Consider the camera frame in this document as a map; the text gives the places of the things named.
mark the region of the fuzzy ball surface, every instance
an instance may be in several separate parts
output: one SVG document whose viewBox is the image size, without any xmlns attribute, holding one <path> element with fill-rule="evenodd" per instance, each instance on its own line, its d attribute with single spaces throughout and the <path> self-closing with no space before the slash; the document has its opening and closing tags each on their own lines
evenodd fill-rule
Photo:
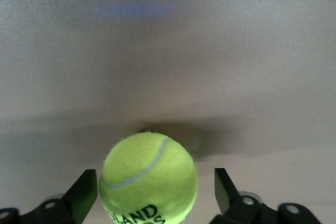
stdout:
<svg viewBox="0 0 336 224">
<path fill-rule="evenodd" d="M 198 188 L 192 157 L 166 135 L 138 133 L 107 156 L 99 182 L 103 206 L 116 224 L 178 224 Z"/>
</svg>

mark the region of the tennis ball seam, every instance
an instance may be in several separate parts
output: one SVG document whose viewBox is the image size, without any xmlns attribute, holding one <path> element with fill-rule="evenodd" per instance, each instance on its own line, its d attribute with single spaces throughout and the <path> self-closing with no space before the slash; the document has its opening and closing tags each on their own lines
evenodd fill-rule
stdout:
<svg viewBox="0 0 336 224">
<path fill-rule="evenodd" d="M 142 171 L 138 172 L 137 174 L 135 174 L 134 176 L 130 177 L 130 178 L 126 178 L 126 179 L 123 179 L 120 183 L 118 184 L 112 184 L 112 183 L 108 183 L 106 182 L 103 178 L 102 178 L 102 181 L 103 183 L 105 184 L 105 186 L 107 186 L 108 188 L 120 188 L 122 186 L 125 186 L 125 185 L 128 185 L 132 182 L 134 182 L 135 180 L 137 180 L 138 178 L 140 178 L 142 175 L 144 175 L 147 171 L 149 171 L 160 159 L 160 157 L 162 156 L 162 153 L 164 151 L 164 148 L 166 146 L 166 143 L 171 140 L 170 138 L 165 138 L 160 147 L 159 147 L 159 150 L 156 154 L 156 156 L 154 157 L 154 159 L 148 164 L 148 166 L 143 169 Z"/>
</svg>

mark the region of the table surface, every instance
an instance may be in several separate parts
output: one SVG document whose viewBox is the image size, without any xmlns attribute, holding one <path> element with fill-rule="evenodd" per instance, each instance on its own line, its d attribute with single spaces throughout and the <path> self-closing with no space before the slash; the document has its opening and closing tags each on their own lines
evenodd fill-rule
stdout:
<svg viewBox="0 0 336 224">
<path fill-rule="evenodd" d="M 336 207 L 335 0 L 0 0 L 0 208 L 64 193 L 143 128 L 271 208 Z M 111 223 L 98 199 L 85 223 Z"/>
</svg>

